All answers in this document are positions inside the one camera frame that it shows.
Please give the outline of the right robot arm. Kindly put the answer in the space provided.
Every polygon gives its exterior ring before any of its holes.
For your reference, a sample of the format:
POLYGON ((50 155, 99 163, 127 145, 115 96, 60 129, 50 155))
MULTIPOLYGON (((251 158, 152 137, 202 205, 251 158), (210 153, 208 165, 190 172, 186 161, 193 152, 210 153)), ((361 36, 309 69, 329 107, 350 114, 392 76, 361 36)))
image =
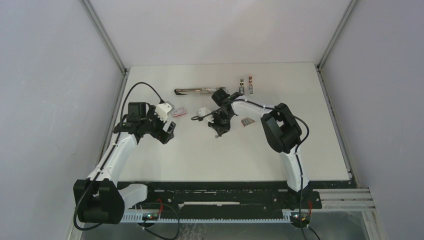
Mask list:
POLYGON ((295 117, 284 103, 263 105, 248 100, 239 92, 228 94, 218 89, 212 95, 218 109, 202 108, 197 112, 199 119, 206 119, 208 126, 214 129, 219 137, 228 133, 231 119, 234 116, 250 118, 260 122, 268 145, 279 153, 287 174, 287 185, 292 191, 289 203, 295 208, 302 208, 309 201, 304 190, 309 180, 304 176, 303 163, 300 157, 302 129, 300 119, 295 117))

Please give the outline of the black and beige stapler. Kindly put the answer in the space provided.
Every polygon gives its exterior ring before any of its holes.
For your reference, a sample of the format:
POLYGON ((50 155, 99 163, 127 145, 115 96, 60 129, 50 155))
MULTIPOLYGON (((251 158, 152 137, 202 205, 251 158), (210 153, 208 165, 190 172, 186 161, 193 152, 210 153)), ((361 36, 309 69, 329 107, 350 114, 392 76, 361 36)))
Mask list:
POLYGON ((228 90, 225 87, 198 87, 198 88, 176 88, 174 93, 177 96, 187 96, 187 95, 213 95, 218 90, 224 90, 226 93, 228 90))

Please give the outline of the small brown stapler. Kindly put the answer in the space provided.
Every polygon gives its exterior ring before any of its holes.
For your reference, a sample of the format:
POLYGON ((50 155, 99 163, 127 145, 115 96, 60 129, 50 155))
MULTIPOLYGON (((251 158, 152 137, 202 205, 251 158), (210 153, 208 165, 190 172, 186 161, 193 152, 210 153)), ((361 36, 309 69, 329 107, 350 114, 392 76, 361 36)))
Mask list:
POLYGON ((246 91, 245 91, 245 85, 244 85, 244 79, 243 79, 243 78, 241 78, 241 79, 240 79, 240 81, 239 81, 239 88, 238 88, 238 92, 239 92, 241 95, 245 95, 245 94, 246 94, 246 91))

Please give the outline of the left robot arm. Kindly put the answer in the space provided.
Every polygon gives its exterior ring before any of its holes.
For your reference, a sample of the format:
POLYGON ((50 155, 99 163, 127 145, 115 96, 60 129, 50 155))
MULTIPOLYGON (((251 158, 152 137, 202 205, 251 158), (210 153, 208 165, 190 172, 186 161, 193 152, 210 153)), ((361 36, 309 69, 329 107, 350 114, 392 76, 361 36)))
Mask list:
POLYGON ((162 144, 174 138, 175 122, 168 122, 174 106, 168 101, 157 105, 130 102, 112 131, 111 142, 98 165, 85 179, 73 185, 74 223, 118 224, 126 210, 136 204, 149 209, 157 196, 142 183, 118 189, 121 172, 141 138, 150 135, 162 144))

